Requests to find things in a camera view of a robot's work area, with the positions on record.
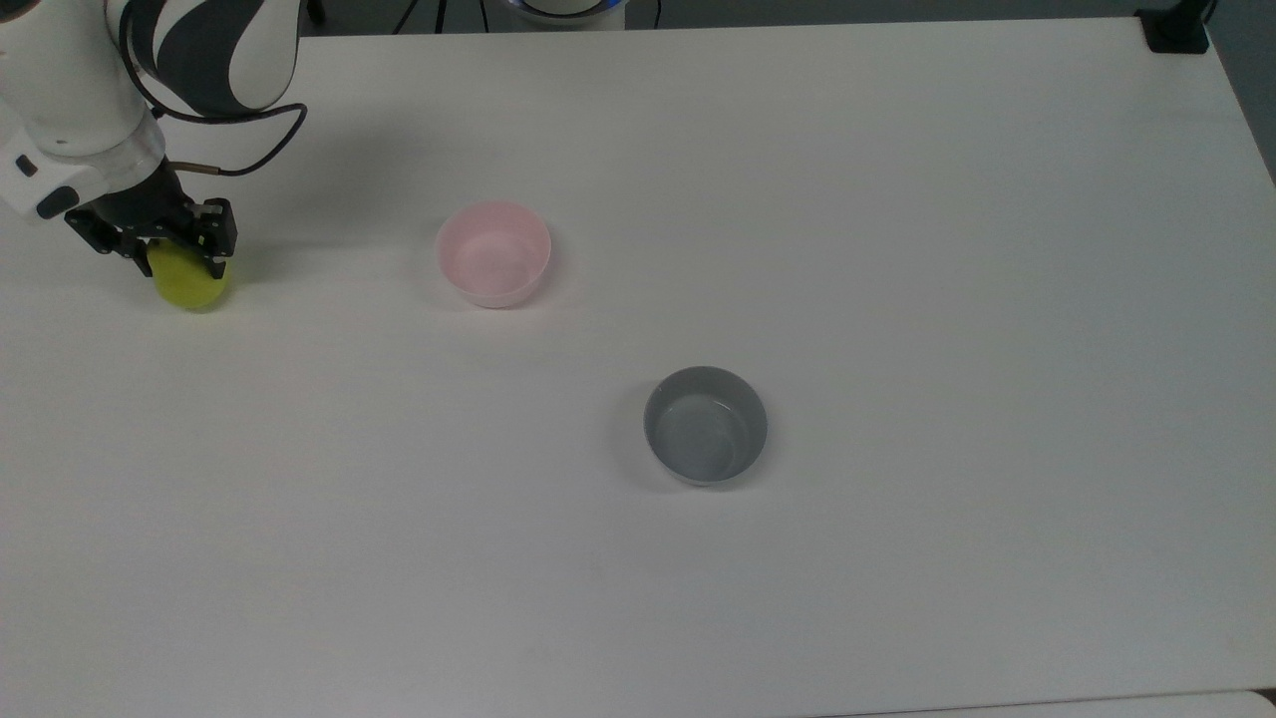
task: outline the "gray bowl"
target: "gray bowl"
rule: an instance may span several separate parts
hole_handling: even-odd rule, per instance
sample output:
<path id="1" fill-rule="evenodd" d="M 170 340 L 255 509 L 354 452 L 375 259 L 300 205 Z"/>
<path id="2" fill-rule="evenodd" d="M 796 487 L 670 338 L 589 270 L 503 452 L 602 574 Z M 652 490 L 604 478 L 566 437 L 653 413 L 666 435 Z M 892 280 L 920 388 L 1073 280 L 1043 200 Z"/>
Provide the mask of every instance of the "gray bowl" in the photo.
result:
<path id="1" fill-rule="evenodd" d="M 652 453 L 684 482 L 718 486 L 753 465 L 767 444 L 767 411 L 753 388 L 717 367 L 692 367 L 660 383 L 643 430 Z"/>

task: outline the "table surface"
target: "table surface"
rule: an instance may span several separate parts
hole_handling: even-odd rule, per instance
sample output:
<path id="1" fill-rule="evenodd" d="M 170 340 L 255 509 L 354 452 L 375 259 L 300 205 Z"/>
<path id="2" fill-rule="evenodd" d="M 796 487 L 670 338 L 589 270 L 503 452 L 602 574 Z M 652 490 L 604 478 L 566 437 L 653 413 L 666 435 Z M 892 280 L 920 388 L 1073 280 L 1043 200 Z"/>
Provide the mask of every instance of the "table surface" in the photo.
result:
<path id="1" fill-rule="evenodd" d="M 6 718 L 1276 685 L 1276 191 L 1133 19 L 310 38 L 216 311 L 0 213 Z M 234 165 L 282 125 L 166 124 Z M 556 259 L 466 305 L 433 235 Z M 732 491 L 649 457 L 716 365 Z"/>

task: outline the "black cable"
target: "black cable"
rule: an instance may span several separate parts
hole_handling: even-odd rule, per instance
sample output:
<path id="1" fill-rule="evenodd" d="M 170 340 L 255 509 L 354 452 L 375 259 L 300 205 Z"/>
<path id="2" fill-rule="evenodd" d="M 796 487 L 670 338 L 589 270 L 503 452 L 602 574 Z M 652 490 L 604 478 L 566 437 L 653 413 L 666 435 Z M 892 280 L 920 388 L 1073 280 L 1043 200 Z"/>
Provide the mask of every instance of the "black cable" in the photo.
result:
<path id="1" fill-rule="evenodd" d="M 130 50 L 129 50 L 130 47 L 129 31 L 131 29 L 130 24 L 131 20 L 133 20 L 133 3 L 125 3 L 124 10 L 120 13 L 120 60 L 124 61 L 124 70 L 129 74 L 129 79 L 133 80 L 133 85 L 137 87 L 138 92 L 140 92 L 142 96 L 147 98 L 147 102 L 149 102 L 154 107 L 151 111 L 151 114 L 157 119 L 163 115 L 168 115 L 170 117 L 174 117 L 176 120 L 197 125 L 242 125 L 248 122 L 265 120 L 287 112 L 297 114 L 297 119 L 292 122 L 292 126 L 288 128 L 288 131 L 283 135 L 283 139 L 281 139 L 278 144 L 276 144 L 269 152 L 267 152 L 264 157 L 239 170 L 223 170 L 221 167 L 209 167 L 212 170 L 217 170 L 216 172 L 217 175 L 226 177 L 239 177 L 260 170 L 262 167 L 265 166 L 267 162 L 274 159 L 274 157 L 279 152 L 282 152 L 283 148 L 287 147 L 290 142 L 292 142 L 292 138 L 296 136 L 297 130 L 301 129 L 301 122 L 306 121 L 308 110 L 306 106 L 302 105 L 301 102 L 293 102 L 291 105 L 281 105 L 278 107 L 272 107 L 269 110 L 264 110 L 260 112 L 253 112 L 251 115 L 240 115 L 235 117 L 202 117 L 199 115 L 189 115 L 186 112 L 179 112 L 177 110 L 168 107 L 167 105 L 161 102 L 158 97 L 152 94 L 151 91 L 147 89 L 144 84 L 142 84 L 142 78 L 138 77 L 138 70 L 137 68 L 133 66 L 133 57 L 130 56 Z"/>
<path id="2" fill-rule="evenodd" d="M 443 18 L 448 14 L 448 0 L 439 0 L 439 10 L 434 13 L 434 34 L 443 34 Z"/>
<path id="3" fill-rule="evenodd" d="M 416 1 L 417 0 L 412 0 L 411 3 L 407 4 L 407 10 L 403 10 L 403 17 L 399 18 L 398 24 L 394 26 L 394 29 L 390 31 L 390 34 L 398 34 L 399 31 L 403 29 L 403 26 L 407 23 L 407 19 L 412 15 L 412 10 L 416 9 Z"/>

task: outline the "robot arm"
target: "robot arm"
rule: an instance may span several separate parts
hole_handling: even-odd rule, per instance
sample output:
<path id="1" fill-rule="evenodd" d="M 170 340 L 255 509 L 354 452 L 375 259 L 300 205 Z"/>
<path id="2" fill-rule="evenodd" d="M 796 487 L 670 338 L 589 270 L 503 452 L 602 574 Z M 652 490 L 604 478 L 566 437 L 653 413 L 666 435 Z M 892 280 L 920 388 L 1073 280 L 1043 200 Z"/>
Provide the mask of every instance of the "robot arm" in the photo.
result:
<path id="1" fill-rule="evenodd" d="M 0 148 L 4 199 L 29 221 L 65 213 L 89 245 L 147 275 L 147 240 L 163 237 L 221 277 L 235 247 L 230 204 L 182 193 L 117 43 L 207 121 L 246 121 L 291 82 L 300 10 L 301 0 L 0 0 L 0 97 L 22 121 Z"/>
<path id="2" fill-rule="evenodd" d="M 139 64 L 200 115 L 265 110 L 292 82 L 301 0 L 108 0 L 112 33 L 126 5 Z"/>

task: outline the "floor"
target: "floor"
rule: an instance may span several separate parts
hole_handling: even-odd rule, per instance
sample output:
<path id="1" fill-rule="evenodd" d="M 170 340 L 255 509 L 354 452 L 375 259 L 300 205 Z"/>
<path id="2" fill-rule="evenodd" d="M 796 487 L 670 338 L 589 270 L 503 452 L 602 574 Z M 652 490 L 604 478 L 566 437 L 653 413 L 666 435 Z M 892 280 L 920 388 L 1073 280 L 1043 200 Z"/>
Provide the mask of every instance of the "floor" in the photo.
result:
<path id="1" fill-rule="evenodd" d="M 484 0 L 443 0 L 443 32 L 482 32 Z M 486 0 L 494 6 L 500 0 Z M 440 0 L 324 0 L 327 22 L 304 23 L 311 34 L 434 32 Z M 813 23 L 875 23 L 1003 18 L 1131 15 L 1166 8 L 1169 0 L 661 0 L 660 27 L 725 27 Z M 632 0 L 630 28 L 651 28 L 657 0 Z M 487 13 L 489 28 L 507 29 Z M 1210 32 L 1222 56 L 1254 139 L 1276 176 L 1276 1 L 1220 0 Z"/>

